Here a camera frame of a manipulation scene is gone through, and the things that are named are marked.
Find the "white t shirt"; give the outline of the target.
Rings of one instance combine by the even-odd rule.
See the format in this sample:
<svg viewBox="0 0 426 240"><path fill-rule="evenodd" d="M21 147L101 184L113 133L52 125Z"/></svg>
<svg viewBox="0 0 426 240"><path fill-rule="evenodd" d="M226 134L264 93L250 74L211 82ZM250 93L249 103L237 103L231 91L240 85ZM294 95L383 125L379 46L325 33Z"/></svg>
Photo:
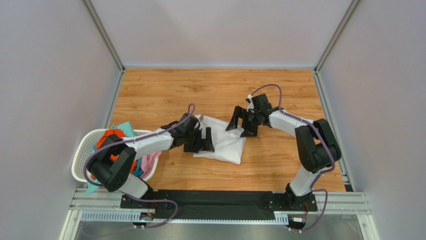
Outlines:
<svg viewBox="0 0 426 240"><path fill-rule="evenodd" d="M206 137L205 128L211 128L214 152L200 151L194 153L193 157L240 165L246 142L246 138L240 137L240 135L244 130L238 126L237 129L226 131L228 123L223 120L201 114L197 114L195 117L200 120L203 138Z"/></svg>

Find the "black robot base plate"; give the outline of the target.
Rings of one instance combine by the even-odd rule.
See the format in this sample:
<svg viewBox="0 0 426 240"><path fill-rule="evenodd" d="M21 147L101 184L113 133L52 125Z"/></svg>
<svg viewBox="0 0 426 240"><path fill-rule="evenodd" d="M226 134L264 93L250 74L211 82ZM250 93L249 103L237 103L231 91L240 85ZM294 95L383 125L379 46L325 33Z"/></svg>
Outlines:
<svg viewBox="0 0 426 240"><path fill-rule="evenodd" d="M149 209L157 219L167 219L176 202L176 220L273 220L275 212L316 212L313 194L304 199L290 198L272 191L157 190L143 196L148 203L127 196L121 199L122 209Z"/></svg>

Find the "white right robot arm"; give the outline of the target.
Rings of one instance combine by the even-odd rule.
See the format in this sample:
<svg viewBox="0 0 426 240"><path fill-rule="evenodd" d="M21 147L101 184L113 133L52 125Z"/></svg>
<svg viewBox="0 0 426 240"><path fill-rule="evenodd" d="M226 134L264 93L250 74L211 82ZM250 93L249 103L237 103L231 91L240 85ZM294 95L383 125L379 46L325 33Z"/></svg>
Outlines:
<svg viewBox="0 0 426 240"><path fill-rule="evenodd" d="M285 192L291 197L305 197L321 175L331 172L342 153L330 123L320 118L311 120L273 107L265 94L249 95L247 108L236 106L226 131L243 129L242 138L256 137L259 126L283 131L296 140L301 167Z"/></svg>

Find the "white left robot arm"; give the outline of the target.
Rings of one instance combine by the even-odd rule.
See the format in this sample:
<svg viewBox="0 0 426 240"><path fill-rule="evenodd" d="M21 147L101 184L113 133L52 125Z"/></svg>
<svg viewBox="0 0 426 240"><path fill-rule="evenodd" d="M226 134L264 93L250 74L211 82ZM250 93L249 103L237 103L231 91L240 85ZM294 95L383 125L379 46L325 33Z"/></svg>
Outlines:
<svg viewBox="0 0 426 240"><path fill-rule="evenodd" d="M112 134L84 164L85 178L93 175L109 192L120 191L141 199L149 185L130 173L133 163L144 156L182 146L186 153L215 151L211 127L201 127L201 120L185 113L179 121L161 126L158 130L136 137Z"/></svg>

